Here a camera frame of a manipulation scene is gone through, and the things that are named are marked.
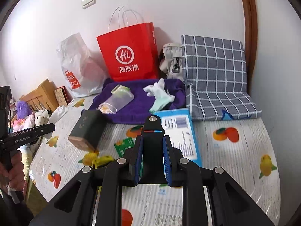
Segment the person's left hand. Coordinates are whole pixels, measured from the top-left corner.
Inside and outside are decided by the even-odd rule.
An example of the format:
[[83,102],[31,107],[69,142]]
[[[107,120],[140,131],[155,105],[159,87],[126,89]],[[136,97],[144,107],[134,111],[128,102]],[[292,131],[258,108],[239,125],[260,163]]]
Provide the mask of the person's left hand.
[[9,186],[16,191],[23,192],[25,181],[24,181],[24,164],[22,163],[22,153],[17,150],[16,154],[11,158],[12,169],[7,169],[1,163],[1,175],[9,179]]

